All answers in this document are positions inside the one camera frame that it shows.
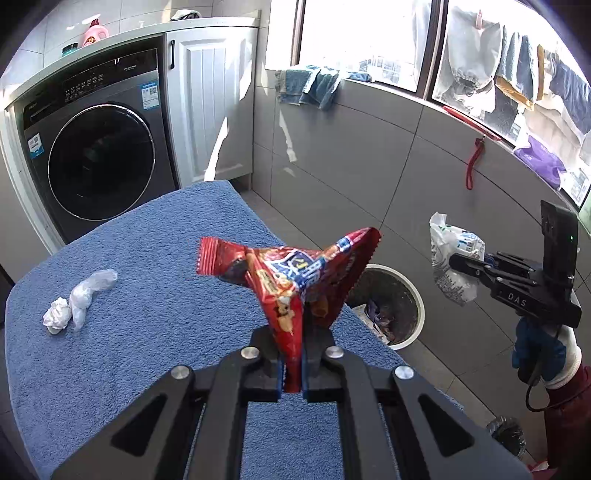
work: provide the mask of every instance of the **purple bag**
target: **purple bag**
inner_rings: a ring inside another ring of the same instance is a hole
[[[560,188],[559,172],[566,172],[562,160],[549,151],[539,140],[528,137],[529,147],[516,148],[513,155],[542,177],[554,190]]]

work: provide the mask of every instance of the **washing machine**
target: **washing machine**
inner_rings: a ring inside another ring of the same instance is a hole
[[[31,177],[65,243],[177,188],[158,49],[120,53],[67,68],[17,106]]]

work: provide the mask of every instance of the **cable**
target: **cable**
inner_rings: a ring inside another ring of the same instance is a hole
[[[560,335],[560,329],[562,328],[562,325],[558,326],[558,330],[556,330],[556,335],[554,335],[554,341],[556,342],[558,340],[558,336]],[[544,365],[544,352],[540,352],[540,357],[538,358],[538,361],[535,364],[534,370],[531,374],[530,377],[530,381],[528,382],[528,386],[527,386],[527,392],[525,393],[525,406],[527,407],[527,409],[529,411],[532,411],[534,413],[539,413],[541,411],[546,411],[549,408],[555,408],[558,407],[564,403],[567,403],[567,401],[572,400],[572,398],[569,398],[567,400],[563,400],[559,403],[555,403],[554,405],[550,405],[548,404],[547,406],[545,406],[544,408],[534,408],[530,405],[530,392],[532,387],[535,384],[535,381],[539,379],[541,373],[542,373],[542,366]]]

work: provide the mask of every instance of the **white cabinet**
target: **white cabinet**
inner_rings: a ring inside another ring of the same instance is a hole
[[[205,27],[165,35],[172,151],[181,187],[252,172],[256,28]]]

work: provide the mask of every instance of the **red strap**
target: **red strap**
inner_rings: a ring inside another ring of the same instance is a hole
[[[474,144],[476,145],[476,150],[474,155],[472,155],[472,158],[470,158],[468,169],[466,170],[466,188],[468,190],[472,190],[472,187],[474,186],[472,182],[472,170],[474,169],[474,163],[476,163],[476,160],[478,160],[478,157],[480,157],[480,154],[484,151],[484,139],[477,138]]]

